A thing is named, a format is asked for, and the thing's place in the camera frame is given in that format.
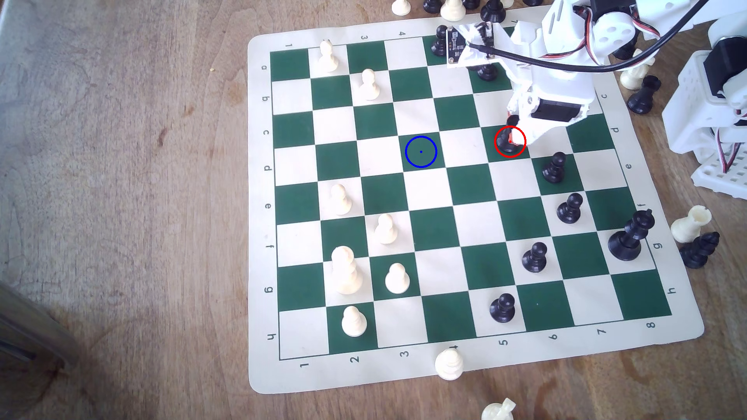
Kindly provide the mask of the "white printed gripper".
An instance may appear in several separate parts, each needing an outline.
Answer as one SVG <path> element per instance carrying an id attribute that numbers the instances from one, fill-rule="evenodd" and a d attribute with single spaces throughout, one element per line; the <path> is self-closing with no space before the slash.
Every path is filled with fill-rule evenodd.
<path id="1" fill-rule="evenodd" d="M 586 23 L 517 23 L 512 35 L 494 26 L 495 48 L 547 64 L 589 65 Z M 528 146 L 553 126 L 570 126 L 584 119 L 596 100 L 593 77 L 587 72 L 555 70 L 500 58 L 512 82 L 506 126 L 512 142 Z"/>

